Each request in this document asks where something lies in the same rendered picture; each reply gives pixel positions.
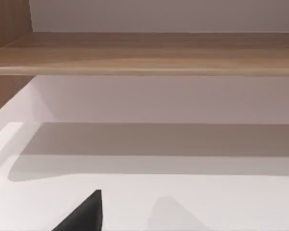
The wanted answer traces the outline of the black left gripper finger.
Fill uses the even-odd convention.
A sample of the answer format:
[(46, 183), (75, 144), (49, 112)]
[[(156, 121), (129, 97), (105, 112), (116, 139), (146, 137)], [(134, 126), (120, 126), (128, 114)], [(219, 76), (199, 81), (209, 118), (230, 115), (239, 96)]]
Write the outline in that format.
[(102, 190), (95, 190), (52, 231), (102, 231)]

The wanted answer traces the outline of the wooden open shelf unit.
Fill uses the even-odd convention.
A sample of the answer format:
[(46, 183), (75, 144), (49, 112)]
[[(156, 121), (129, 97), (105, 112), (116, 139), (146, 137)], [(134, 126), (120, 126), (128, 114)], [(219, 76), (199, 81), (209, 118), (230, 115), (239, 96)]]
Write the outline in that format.
[(0, 109), (38, 75), (289, 76), (289, 0), (0, 0)]

